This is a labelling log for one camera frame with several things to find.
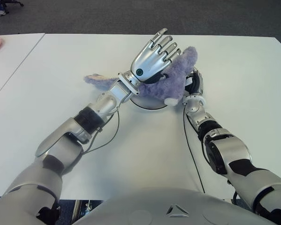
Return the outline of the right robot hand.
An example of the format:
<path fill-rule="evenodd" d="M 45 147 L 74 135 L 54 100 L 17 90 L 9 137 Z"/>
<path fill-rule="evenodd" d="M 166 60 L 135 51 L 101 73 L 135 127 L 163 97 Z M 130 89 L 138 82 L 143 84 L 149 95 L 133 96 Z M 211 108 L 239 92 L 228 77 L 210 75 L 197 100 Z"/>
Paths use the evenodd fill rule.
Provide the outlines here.
<path fill-rule="evenodd" d="M 185 95 L 203 95 L 203 79 L 201 73 L 197 69 L 186 77 L 185 81 Z"/>

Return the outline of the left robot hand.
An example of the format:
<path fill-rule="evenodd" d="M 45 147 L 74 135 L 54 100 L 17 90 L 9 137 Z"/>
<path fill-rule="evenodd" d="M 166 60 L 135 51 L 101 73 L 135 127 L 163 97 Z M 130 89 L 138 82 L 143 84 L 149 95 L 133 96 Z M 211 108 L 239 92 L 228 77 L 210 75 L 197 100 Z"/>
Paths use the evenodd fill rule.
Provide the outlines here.
<path fill-rule="evenodd" d="M 150 82 L 181 54 L 173 37 L 165 35 L 167 31 L 167 28 L 159 30 L 132 61 L 130 71 L 140 82 Z"/>

